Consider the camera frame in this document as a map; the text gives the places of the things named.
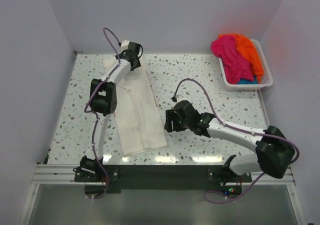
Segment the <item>white plastic basket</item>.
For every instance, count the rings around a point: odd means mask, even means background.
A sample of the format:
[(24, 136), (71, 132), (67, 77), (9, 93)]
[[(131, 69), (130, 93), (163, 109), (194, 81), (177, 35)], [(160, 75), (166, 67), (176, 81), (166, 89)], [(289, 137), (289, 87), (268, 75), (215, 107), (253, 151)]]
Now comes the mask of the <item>white plastic basket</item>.
[(250, 41), (253, 43), (258, 53), (264, 74), (261, 77), (260, 82), (258, 82), (258, 84), (231, 84), (227, 81), (223, 60), (221, 58), (218, 58), (219, 65), (222, 72), (224, 86), (227, 91), (258, 91), (262, 88), (270, 87), (274, 83), (274, 80), (273, 80), (273, 77), (272, 77), (272, 74), (271, 74), (271, 71), (270, 71), (270, 68), (261, 44), (256, 39), (250, 39)]

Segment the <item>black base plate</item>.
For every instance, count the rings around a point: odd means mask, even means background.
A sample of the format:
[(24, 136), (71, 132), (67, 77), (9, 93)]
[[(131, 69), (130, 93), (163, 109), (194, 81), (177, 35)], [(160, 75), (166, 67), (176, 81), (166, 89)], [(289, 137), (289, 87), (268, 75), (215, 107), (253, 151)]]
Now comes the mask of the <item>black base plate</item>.
[(220, 165), (105, 165), (104, 169), (92, 173), (75, 167), (74, 181), (84, 184), (87, 196), (124, 190), (202, 190), (229, 196), (241, 194), (242, 185), (252, 181), (248, 172), (224, 177)]

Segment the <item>white t shirt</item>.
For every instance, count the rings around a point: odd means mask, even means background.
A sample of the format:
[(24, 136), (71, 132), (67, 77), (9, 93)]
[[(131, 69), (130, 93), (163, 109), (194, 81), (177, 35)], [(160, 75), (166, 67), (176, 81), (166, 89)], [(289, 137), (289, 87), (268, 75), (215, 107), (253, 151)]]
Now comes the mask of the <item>white t shirt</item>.
[(124, 157), (168, 147), (144, 56), (140, 62), (141, 67), (129, 72), (116, 86), (114, 116)]

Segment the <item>orange t shirt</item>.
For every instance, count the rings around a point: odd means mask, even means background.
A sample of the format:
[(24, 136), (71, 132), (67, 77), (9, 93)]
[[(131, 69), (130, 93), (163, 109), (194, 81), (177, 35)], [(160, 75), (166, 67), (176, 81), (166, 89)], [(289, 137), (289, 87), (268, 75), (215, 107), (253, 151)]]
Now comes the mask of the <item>orange t shirt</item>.
[(260, 82), (264, 75), (264, 70), (256, 48), (251, 40), (239, 34), (220, 34), (218, 35), (218, 38), (223, 35), (232, 35), (235, 37), (236, 50), (249, 62), (251, 73), (253, 76), (256, 76), (258, 82)]

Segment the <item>aluminium rail frame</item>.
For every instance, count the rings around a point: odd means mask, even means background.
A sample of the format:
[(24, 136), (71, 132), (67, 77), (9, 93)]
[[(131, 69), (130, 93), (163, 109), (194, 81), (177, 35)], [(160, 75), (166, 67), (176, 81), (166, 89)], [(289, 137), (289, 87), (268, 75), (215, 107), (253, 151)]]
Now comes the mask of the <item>aluminium rail frame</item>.
[(184, 131), (208, 139), (226, 140), (250, 150), (248, 155), (231, 155), (220, 165), (128, 165), (103, 164), (101, 159), (83, 157), (78, 166), (54, 168), (38, 165), (32, 185), (56, 184), (63, 174), (72, 174), (73, 182), (84, 186), (87, 197), (124, 190), (204, 191), (226, 196), (231, 202), (245, 195), (242, 184), (252, 187), (258, 178), (268, 175), (282, 179), (288, 167), (300, 156), (299, 149), (274, 126), (251, 128), (225, 121), (211, 112), (198, 112), (187, 100), (172, 97), (174, 106), (165, 111), (167, 133)]

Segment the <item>blue t shirt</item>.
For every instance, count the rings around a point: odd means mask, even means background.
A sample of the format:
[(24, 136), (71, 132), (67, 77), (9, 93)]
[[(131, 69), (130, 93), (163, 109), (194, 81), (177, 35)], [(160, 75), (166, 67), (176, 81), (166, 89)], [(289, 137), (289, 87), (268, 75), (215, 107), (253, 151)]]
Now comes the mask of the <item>blue t shirt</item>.
[(240, 78), (236, 85), (257, 85), (258, 83), (257, 77), (254, 75), (252, 79)]

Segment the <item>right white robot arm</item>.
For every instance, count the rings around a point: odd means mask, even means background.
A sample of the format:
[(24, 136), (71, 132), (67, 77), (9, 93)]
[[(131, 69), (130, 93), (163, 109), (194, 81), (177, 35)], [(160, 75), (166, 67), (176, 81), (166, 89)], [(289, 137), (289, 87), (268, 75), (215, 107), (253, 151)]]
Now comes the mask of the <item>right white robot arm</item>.
[(230, 182), (254, 172), (281, 179), (297, 154), (294, 146), (277, 127), (237, 127), (233, 123), (220, 121), (214, 113), (199, 113), (187, 100), (166, 110), (164, 129), (168, 133), (190, 130), (195, 135), (226, 140), (250, 150), (251, 153), (247, 155), (231, 155), (216, 172)]

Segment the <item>pink t shirt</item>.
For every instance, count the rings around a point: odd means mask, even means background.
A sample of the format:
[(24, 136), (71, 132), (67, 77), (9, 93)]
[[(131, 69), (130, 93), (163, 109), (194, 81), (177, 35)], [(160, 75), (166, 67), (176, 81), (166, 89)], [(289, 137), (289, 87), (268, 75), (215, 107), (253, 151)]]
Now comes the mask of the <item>pink t shirt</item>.
[(241, 79), (253, 82), (254, 76), (249, 62), (237, 51), (236, 39), (232, 35), (222, 35), (210, 45), (212, 53), (222, 59), (228, 83), (237, 84)]

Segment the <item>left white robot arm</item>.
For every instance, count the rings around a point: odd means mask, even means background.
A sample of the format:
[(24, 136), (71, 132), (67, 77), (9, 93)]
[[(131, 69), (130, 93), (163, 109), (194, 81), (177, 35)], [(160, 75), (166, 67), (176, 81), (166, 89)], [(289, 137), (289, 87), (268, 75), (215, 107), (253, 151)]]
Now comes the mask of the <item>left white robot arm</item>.
[(104, 175), (103, 145), (96, 145), (96, 132), (101, 117), (109, 118), (117, 108), (117, 85), (129, 73), (141, 67), (140, 58), (143, 55), (143, 46), (139, 43), (125, 40), (120, 45), (121, 52), (115, 55), (115, 61), (106, 75), (100, 79), (93, 79), (90, 84), (90, 96), (84, 112), (95, 115), (96, 120), (91, 134), (92, 157), (84, 156), (80, 160), (80, 169), (92, 181), (99, 181)]

